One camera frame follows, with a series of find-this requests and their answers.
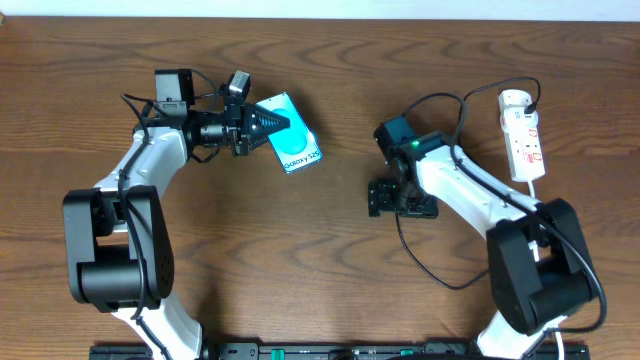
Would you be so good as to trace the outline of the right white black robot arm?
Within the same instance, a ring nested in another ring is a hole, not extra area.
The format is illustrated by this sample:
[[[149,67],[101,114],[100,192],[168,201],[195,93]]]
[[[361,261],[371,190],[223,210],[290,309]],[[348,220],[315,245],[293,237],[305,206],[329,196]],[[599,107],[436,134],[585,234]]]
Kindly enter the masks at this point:
[[[593,299],[603,299],[575,210],[543,203],[500,182],[446,135],[418,136],[403,116],[373,133],[393,175],[368,185],[372,217],[433,219],[445,203],[486,241],[497,313],[477,337],[477,351],[531,357],[547,334]]]

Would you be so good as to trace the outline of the blue screen Galaxy smartphone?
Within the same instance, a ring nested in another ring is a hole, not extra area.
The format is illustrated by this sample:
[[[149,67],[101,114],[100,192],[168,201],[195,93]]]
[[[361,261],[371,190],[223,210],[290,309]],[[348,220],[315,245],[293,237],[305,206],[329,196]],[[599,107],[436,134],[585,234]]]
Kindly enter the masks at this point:
[[[290,126],[269,136],[274,153],[285,173],[290,174],[318,163],[323,154],[315,135],[287,93],[258,102],[258,105],[289,119]]]

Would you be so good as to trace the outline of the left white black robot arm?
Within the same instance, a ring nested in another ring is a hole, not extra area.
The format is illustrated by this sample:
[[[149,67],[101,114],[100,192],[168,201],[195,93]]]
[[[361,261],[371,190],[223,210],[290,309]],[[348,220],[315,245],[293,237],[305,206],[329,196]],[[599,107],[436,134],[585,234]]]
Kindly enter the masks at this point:
[[[290,121],[247,102],[251,80],[237,71],[215,87],[222,110],[195,109],[193,69],[155,73],[156,96],[143,99],[132,145],[108,176],[63,199],[71,296],[125,321],[154,359],[215,359],[203,326],[173,294],[175,263],[161,207],[174,175],[197,147],[246,156]]]

